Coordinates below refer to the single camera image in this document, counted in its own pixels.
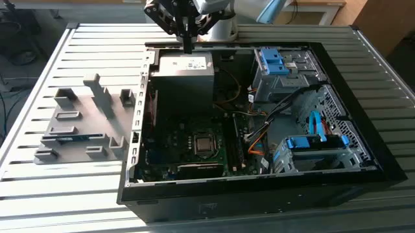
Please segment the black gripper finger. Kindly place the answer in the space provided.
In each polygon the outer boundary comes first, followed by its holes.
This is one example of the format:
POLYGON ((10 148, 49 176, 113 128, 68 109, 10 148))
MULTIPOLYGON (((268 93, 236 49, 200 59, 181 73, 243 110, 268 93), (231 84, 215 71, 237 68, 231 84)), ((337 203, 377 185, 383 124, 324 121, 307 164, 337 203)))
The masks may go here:
POLYGON ((184 53, 186 53, 186 30, 184 27, 182 10, 186 4, 181 0, 146 0, 144 13, 168 35, 181 38, 184 53))
POLYGON ((233 11, 228 0, 189 0, 186 4, 186 52, 190 53, 197 37, 207 41, 229 40, 233 11))

